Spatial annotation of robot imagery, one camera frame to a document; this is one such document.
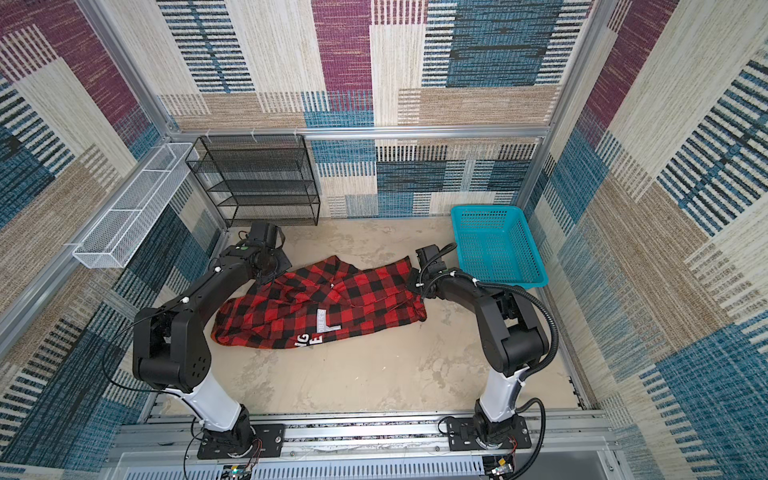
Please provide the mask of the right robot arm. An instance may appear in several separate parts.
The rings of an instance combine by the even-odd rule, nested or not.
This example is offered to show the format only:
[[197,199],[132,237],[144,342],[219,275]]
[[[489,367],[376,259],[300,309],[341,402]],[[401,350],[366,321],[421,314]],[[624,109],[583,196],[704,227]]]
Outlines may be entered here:
[[542,302],[519,286],[483,282],[459,270],[411,271],[408,289],[426,299],[456,303],[474,313],[491,371],[473,414],[479,446],[492,448],[522,428],[516,405],[527,379],[556,356],[559,331]]

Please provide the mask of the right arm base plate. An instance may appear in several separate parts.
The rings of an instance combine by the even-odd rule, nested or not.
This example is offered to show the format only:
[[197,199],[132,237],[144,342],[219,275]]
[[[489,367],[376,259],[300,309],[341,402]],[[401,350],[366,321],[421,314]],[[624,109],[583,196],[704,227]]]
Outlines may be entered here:
[[438,421],[438,432],[448,439],[451,451],[511,450],[532,447],[526,421],[514,415],[502,422],[486,422],[481,415],[445,416]]

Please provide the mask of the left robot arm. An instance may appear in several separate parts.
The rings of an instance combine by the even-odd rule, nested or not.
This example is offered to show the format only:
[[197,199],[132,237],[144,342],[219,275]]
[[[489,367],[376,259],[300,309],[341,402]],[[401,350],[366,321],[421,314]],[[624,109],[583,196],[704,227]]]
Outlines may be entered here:
[[244,455],[251,449],[255,433],[247,408],[215,379],[205,325],[242,285],[267,284],[290,267],[281,247],[241,241],[226,248],[179,296],[136,315],[135,378],[176,397],[202,422],[205,444],[223,456]]

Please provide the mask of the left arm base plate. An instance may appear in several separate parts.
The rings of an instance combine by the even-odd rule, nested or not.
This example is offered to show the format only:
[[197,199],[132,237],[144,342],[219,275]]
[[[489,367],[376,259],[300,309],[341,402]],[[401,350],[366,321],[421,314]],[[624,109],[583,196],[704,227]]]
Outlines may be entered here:
[[203,430],[199,460],[277,458],[282,452],[284,424],[236,426],[227,432]]

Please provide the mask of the red black plaid shirt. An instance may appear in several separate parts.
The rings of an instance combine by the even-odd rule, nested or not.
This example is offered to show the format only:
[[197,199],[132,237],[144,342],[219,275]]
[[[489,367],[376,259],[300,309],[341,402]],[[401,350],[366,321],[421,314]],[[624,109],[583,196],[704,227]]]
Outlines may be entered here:
[[331,256],[226,301],[211,338],[223,346],[293,349],[427,320],[410,259],[361,270]]

